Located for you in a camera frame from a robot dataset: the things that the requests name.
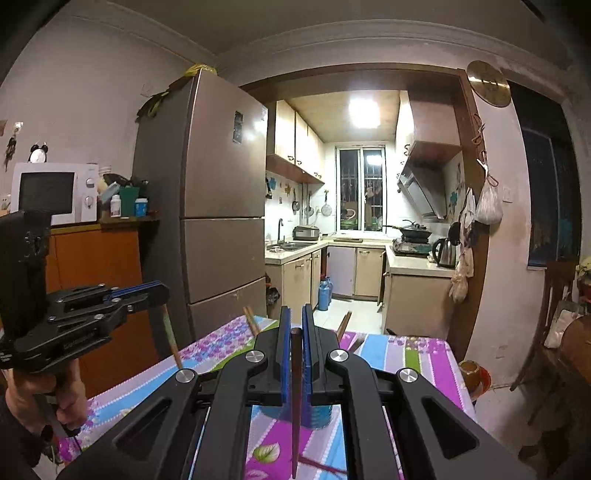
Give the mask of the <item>round brass wall plate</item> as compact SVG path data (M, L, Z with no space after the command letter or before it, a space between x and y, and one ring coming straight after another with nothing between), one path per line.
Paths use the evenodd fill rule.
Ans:
M467 76L474 92L488 104L504 108L511 103L509 83L502 72L491 64L472 61L467 67Z

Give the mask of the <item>white hanging plastic bag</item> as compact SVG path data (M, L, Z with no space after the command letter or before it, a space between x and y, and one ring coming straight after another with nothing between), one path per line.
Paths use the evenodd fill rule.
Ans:
M498 186L499 182L493 176L486 177L477 202L475 216L476 221L483 225L491 226L502 221L503 207Z

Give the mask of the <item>dark wooden side table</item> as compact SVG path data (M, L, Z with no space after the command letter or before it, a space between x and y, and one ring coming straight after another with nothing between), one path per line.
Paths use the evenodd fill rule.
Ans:
M525 361L511 384L515 390L539 363L551 377L550 387L533 408L532 425L542 409L557 397L564 423L523 446L518 458L541 464L541 479L590 477L590 297L573 299L573 288L584 270L574 261L551 261L544 275L538 322Z

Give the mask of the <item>colourful striped floral tablecloth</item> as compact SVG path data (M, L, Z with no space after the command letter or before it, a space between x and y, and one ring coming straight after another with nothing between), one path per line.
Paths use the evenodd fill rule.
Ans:
M171 368L99 408L110 424L61 472L64 479L290 479L287 402L273 379L277 327L221 369ZM475 411L447 342L370 336L360 353L315 326L320 378L301 384L297 476L443 476L443 441L477 433Z

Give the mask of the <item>wooden chopstick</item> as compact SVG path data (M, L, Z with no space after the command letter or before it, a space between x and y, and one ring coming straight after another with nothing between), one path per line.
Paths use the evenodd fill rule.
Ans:
M163 326L164 326L164 330L165 330L165 334L166 334L166 339L169 344L169 349L171 351L171 354L173 356L173 359L174 359L177 369L181 370L183 368L182 360L181 360L181 357L179 354L179 350L177 347L176 339L174 336L173 328L171 325L171 321L170 321L170 317L169 317L169 313L168 313L168 309L167 309L166 305L161 306L161 312L162 312L162 322L163 322Z
M256 319L254 319L254 315L252 309L249 306L243 308L243 313L245 314L245 318L247 323L249 324L249 330L252 332L252 337L256 338L259 335L259 325L256 323Z
M342 337L344 337L344 334L346 333L346 328L349 325L349 320L351 320L352 314L352 311L346 312L345 316L342 318L341 323L339 323L339 327L335 331L335 333L337 334L338 342L341 342Z
M290 331L291 341L291 478L297 478L298 455L300 455L301 430L301 384L303 384L303 335L301 328Z

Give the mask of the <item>orange wooden cabinet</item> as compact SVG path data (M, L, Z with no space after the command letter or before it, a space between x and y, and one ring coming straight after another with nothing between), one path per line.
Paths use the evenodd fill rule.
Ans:
M76 311L106 301L110 289L143 282L142 265L159 222L122 220L51 230L45 277L49 293L86 294ZM159 360L147 311L132 311L110 340L79 358L91 398L130 379Z

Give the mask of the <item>grey tall refrigerator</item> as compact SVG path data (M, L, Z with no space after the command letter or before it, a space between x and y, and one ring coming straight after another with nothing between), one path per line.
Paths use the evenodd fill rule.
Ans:
M211 71L139 120L133 174L159 218L143 277L168 286L180 346L266 311L266 125L263 104Z

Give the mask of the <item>electric kettle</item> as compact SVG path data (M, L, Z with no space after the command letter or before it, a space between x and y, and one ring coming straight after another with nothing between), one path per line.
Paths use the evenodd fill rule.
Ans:
M457 265L457 248L449 238L440 238L432 246L435 263L441 268L455 269Z

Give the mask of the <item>white microwave oven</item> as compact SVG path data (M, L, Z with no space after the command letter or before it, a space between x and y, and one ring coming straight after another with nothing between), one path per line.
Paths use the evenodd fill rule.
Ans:
M18 163L13 170L10 212L48 212L52 226L94 223L98 179L94 163Z

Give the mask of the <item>kitchen window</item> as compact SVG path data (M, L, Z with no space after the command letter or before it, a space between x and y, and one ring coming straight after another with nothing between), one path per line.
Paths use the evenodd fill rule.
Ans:
M387 213L384 146L337 149L338 230L383 233Z

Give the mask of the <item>steel range hood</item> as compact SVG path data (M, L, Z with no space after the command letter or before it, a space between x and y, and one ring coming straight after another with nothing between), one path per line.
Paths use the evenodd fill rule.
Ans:
M440 222L447 219L445 182L441 170L407 162L398 178L398 187L423 219Z

